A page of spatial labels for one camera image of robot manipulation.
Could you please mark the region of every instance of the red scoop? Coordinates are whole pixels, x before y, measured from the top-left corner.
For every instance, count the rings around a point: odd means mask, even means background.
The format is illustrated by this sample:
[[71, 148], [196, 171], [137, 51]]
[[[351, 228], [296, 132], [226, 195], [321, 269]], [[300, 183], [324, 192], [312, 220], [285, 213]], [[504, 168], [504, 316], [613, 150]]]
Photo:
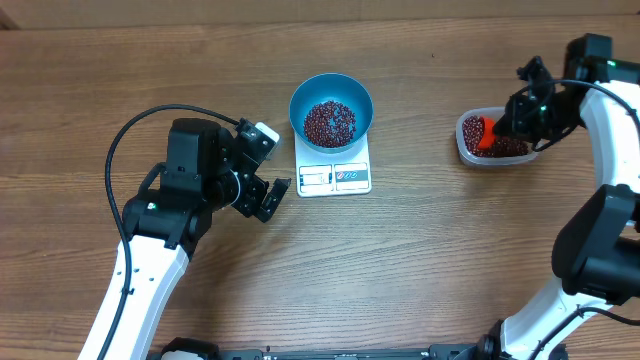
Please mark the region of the red scoop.
[[482, 140], [478, 143], [478, 150], [487, 150], [496, 142], [498, 138], [493, 134], [493, 126], [496, 122], [486, 116], [480, 117], [484, 122], [484, 132], [482, 133]]

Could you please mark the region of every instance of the clear plastic container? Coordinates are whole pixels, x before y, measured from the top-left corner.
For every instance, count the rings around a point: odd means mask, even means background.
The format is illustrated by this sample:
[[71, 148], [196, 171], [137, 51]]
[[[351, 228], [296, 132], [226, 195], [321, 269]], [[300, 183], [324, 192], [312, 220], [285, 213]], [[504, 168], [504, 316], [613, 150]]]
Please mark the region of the clear plastic container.
[[511, 156], [506, 158], [482, 158], [473, 155], [467, 150], [467, 145], [464, 143], [464, 134], [462, 133], [462, 123], [471, 116], [487, 116], [498, 121], [502, 115], [504, 115], [503, 107], [492, 107], [484, 109], [469, 110], [464, 113], [458, 120], [456, 125], [456, 142], [458, 143], [458, 152], [460, 153], [460, 160], [472, 167], [501, 167], [507, 165], [518, 165], [533, 161], [537, 156], [537, 152], [532, 152], [523, 156]]

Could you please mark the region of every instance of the wooden table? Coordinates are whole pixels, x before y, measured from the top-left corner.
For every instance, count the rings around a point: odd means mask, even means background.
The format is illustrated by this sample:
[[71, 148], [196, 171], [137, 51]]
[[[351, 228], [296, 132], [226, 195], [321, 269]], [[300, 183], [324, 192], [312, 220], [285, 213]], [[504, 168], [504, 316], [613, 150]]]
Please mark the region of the wooden table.
[[[568, 41], [614, 37], [640, 61], [640, 18], [539, 17], [0, 32], [0, 358], [69, 359], [109, 282], [118, 234], [103, 189], [108, 146], [163, 103], [265, 121], [284, 145], [259, 174], [295, 177], [288, 103], [337, 71], [369, 89], [373, 191], [301, 199], [267, 225], [214, 215], [160, 322], [222, 348], [424, 347], [475, 342], [551, 276], [560, 228], [594, 189], [584, 130], [530, 166], [472, 170], [453, 142], [466, 110], [503, 106], [516, 68], [541, 55], [560, 75]], [[171, 120], [136, 125], [114, 191], [131, 198], [164, 160]], [[640, 317], [630, 301], [617, 312]], [[598, 318], [572, 359], [635, 359], [640, 333]]]

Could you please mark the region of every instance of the black cable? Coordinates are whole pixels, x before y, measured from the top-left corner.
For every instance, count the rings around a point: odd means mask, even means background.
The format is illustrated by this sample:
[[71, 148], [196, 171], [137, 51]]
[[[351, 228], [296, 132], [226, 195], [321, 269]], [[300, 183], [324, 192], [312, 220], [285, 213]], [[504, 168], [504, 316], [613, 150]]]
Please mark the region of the black cable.
[[625, 325], [640, 326], [640, 320], [627, 319], [625, 317], [616, 315], [610, 311], [603, 310], [597, 307], [578, 308], [576, 311], [572, 312], [571, 315], [569, 315], [566, 319], [564, 319], [564, 321], [560, 323], [560, 325], [558, 325], [549, 335], [547, 335], [544, 339], [542, 339], [540, 343], [538, 343], [538, 346], [536, 346], [535, 350], [533, 351], [533, 354], [531, 355], [531, 357], [529, 357], [529, 360], [535, 360], [536, 357], [540, 355], [540, 352], [544, 349], [544, 347], [551, 340], [553, 340], [554, 337], [556, 337], [562, 330], [564, 330], [564, 328], [566, 328], [569, 324], [571, 324], [571, 322], [575, 320], [575, 318], [577, 318], [578, 316], [583, 317], [584, 314], [588, 312], [595, 312], [595, 313], [604, 315], [609, 319], [615, 320]]
[[547, 143], [545, 143], [544, 145], [540, 146], [540, 147], [536, 147], [536, 144], [534, 144], [534, 146], [532, 147], [532, 151], [534, 152], [541, 152], [544, 150], [547, 150], [548, 148], [552, 147], [553, 145], [557, 144], [560, 142], [560, 140], [566, 138], [567, 136], [569, 136], [573, 130], [575, 130], [578, 127], [578, 124], [574, 124], [572, 127], [570, 127], [568, 130], [566, 130], [565, 132], [563, 132], [562, 134], [556, 136], [555, 138], [549, 140]]
[[144, 111], [138, 115], [136, 115], [133, 119], [129, 120], [122, 129], [118, 132], [118, 135], [113, 139], [111, 143], [111, 147], [109, 148], [109, 152], [107, 153], [107, 161], [104, 165], [104, 186], [107, 190], [107, 199], [109, 200], [109, 206], [111, 207], [111, 212], [113, 213], [113, 218], [116, 221], [116, 226], [118, 227], [118, 232], [120, 233], [120, 237], [122, 238], [122, 247], [124, 248], [124, 261], [125, 261], [125, 272], [124, 272], [124, 285], [122, 286], [122, 292], [120, 296], [120, 302], [118, 303], [118, 308], [116, 310], [116, 314], [113, 317], [113, 322], [111, 323], [111, 327], [109, 328], [109, 332], [107, 333], [107, 337], [102, 344], [102, 349], [100, 350], [100, 354], [98, 355], [98, 360], [103, 360], [107, 355], [107, 351], [109, 350], [109, 345], [111, 345], [111, 341], [113, 340], [113, 336], [116, 333], [116, 329], [118, 328], [118, 323], [120, 322], [120, 318], [122, 317], [122, 311], [124, 310], [125, 302], [127, 301], [127, 296], [129, 295], [129, 287], [131, 284], [131, 249], [129, 247], [129, 237], [124, 231], [124, 225], [122, 223], [122, 218], [120, 217], [120, 213], [118, 211], [118, 206], [116, 205], [116, 200], [113, 197], [113, 189], [111, 188], [111, 162], [113, 161], [113, 155], [116, 152], [116, 147], [120, 142], [120, 139], [124, 136], [124, 134], [132, 127], [135, 123], [140, 121], [141, 119], [156, 113], [158, 111], [163, 110], [189, 110], [197, 113], [210, 115], [216, 117], [220, 120], [224, 120], [230, 124], [238, 125], [239, 122], [233, 120], [224, 115], [218, 114], [217, 112], [203, 109], [197, 106], [191, 105], [182, 105], [182, 104], [168, 104], [168, 105], [160, 105], [153, 107], [147, 111]]
[[[640, 119], [638, 118], [638, 111], [636, 109], [632, 108], [631, 105], [629, 105], [629, 103], [624, 101], [624, 99], [622, 99], [620, 96], [614, 94], [612, 91], [610, 91], [610, 90], [608, 90], [608, 89], [606, 89], [606, 88], [604, 88], [604, 87], [602, 87], [600, 85], [597, 85], [597, 84], [592, 84], [592, 83], [589, 83], [589, 82], [586, 82], [586, 81], [580, 81], [580, 80], [558, 79], [558, 80], [551, 80], [551, 81], [546, 81], [546, 82], [539, 83], [539, 84], [526, 86], [526, 87], [520, 89], [518, 92], [516, 92], [513, 96], [524, 94], [525, 92], [533, 89], [534, 87], [546, 86], [546, 85], [556, 85], [556, 84], [582, 86], [582, 87], [598, 90], [598, 91], [604, 93], [605, 95], [609, 96], [611, 99], [615, 100], [618, 104], [620, 104], [620, 106], [622, 106], [627, 111], [629, 116], [631, 116], [631, 119], [633, 120], [633, 122], [636, 125], [636, 131], [638, 132], [638, 137], [640, 137]], [[540, 103], [538, 105], [538, 109], [541, 109], [542, 106], [544, 106], [544, 105], [542, 103]], [[551, 147], [551, 145], [556, 144], [557, 142], [559, 142], [560, 140], [565, 138], [567, 135], [569, 135], [571, 133], [571, 131], [573, 131], [573, 130], [570, 129], [568, 132], [566, 132], [564, 134], [561, 134], [559, 136], [559, 138], [553, 139], [552, 140], [553, 142], [550, 145], [547, 146], [547, 144], [545, 144], [545, 145], [541, 146], [540, 148], [538, 148], [537, 150], [534, 149], [534, 151], [542, 151], [544, 149], [548, 149], [549, 147]]]

